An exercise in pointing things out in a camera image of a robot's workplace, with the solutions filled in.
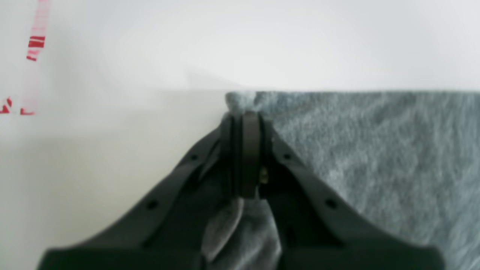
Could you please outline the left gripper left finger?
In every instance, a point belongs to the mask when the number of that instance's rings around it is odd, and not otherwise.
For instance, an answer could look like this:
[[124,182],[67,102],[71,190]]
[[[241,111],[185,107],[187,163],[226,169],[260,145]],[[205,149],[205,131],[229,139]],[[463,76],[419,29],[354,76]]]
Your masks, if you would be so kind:
[[74,246],[48,250],[40,270],[210,270],[209,222],[239,198],[242,117],[227,113],[124,216]]

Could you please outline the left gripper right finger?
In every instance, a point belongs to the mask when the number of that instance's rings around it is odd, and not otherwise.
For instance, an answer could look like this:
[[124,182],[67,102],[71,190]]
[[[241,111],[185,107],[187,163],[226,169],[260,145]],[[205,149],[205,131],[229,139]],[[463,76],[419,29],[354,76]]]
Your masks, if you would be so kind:
[[444,270],[434,247],[401,241],[355,212],[255,112],[242,116],[242,196],[266,199],[279,270]]

